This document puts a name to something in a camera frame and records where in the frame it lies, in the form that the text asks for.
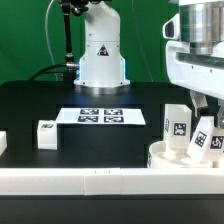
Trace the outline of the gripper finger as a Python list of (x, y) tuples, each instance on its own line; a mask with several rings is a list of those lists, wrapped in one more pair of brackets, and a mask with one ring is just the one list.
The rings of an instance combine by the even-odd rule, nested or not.
[(224, 129), (224, 100), (218, 99), (219, 110), (217, 113), (217, 125)]
[(190, 97), (194, 106), (195, 116), (201, 116), (208, 108), (206, 96), (203, 93), (191, 90)]

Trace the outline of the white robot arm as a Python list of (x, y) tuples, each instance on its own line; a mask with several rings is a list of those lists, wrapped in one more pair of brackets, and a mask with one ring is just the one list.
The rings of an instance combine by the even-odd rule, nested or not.
[[(197, 110), (207, 106), (208, 96), (216, 98), (217, 125), (224, 129), (224, 0), (168, 1), (179, 7), (162, 28), (169, 80), (190, 90)], [(95, 91), (128, 85), (119, 14), (103, 1), (75, 9), (85, 13), (85, 53), (74, 83)]]

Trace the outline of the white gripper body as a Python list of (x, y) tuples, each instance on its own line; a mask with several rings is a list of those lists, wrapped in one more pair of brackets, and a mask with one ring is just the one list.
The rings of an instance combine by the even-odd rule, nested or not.
[(187, 43), (168, 41), (166, 68), (173, 84), (224, 100), (224, 42), (213, 47), (212, 55), (197, 55)]

